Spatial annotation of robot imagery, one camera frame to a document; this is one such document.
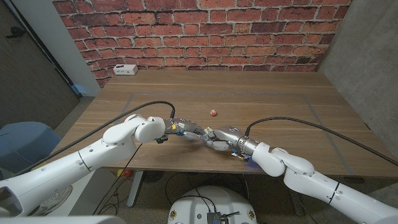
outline electrical outlet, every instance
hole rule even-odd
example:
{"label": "electrical outlet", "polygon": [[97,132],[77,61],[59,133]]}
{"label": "electrical outlet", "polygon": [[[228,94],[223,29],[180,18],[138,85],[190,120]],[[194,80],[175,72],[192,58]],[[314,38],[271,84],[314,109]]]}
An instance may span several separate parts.
{"label": "electrical outlet", "polygon": [[117,75],[135,75],[138,67],[137,65],[116,65],[113,71]]}

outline gray wall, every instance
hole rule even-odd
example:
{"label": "gray wall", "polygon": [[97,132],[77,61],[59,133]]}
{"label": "gray wall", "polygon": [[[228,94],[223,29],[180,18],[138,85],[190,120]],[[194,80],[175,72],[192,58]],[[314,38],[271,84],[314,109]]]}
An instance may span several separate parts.
{"label": "gray wall", "polygon": [[398,157],[398,1],[353,1],[318,71]]}

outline table leg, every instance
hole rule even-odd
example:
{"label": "table leg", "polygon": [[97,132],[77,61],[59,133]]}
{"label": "table leg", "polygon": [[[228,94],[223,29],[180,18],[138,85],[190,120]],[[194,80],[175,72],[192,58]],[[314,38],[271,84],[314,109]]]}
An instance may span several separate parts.
{"label": "table leg", "polygon": [[141,171],[141,170],[135,171],[135,173],[134,173],[134,178],[132,180],[129,198],[127,200],[128,207],[133,207],[134,204],[136,203],[137,196],[138,196],[138,190],[139,190],[139,186],[141,185],[141,180],[142,180],[143,174],[144,174],[144,171]]}

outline brick wall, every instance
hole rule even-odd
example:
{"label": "brick wall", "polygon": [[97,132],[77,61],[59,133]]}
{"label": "brick wall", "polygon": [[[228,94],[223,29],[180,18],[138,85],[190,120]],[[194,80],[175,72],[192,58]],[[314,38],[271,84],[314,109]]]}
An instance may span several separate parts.
{"label": "brick wall", "polygon": [[104,86],[139,69],[314,71],[351,0],[53,1]]}

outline robotic arm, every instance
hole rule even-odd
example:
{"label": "robotic arm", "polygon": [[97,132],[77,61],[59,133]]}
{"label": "robotic arm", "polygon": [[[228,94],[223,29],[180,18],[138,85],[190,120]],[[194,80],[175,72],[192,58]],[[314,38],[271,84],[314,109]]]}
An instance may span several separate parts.
{"label": "robotic arm", "polygon": [[131,115],[124,123],[106,130],[102,139],[93,144],[26,174],[0,181],[0,208],[12,217],[26,216],[58,189],[100,167],[131,157],[137,150],[131,136],[145,144],[154,139],[166,141],[169,134],[190,139],[204,132],[189,120]]}
{"label": "robotic arm", "polygon": [[288,188],[328,203],[357,223],[397,221],[398,209],[317,172],[306,159],[278,147],[269,152],[269,145],[245,136],[234,127],[206,131],[203,140],[210,147],[218,151],[234,147],[237,150],[233,149],[233,155],[242,159],[251,157],[268,175],[278,177],[285,173],[284,183]]}

